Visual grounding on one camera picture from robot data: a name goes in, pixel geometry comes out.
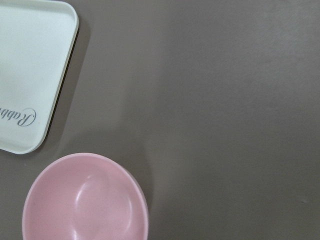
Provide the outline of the pink bowl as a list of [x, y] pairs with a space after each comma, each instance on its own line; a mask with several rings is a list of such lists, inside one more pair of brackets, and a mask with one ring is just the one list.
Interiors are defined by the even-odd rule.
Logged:
[[94, 153], [47, 166], [32, 183], [22, 214], [25, 240], [146, 240], [149, 213], [133, 175]]

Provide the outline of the white rabbit tray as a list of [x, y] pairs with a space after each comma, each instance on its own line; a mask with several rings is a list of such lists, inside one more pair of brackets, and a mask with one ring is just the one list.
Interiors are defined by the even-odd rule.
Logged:
[[0, 148], [22, 155], [44, 141], [79, 18], [64, 1], [0, 3]]

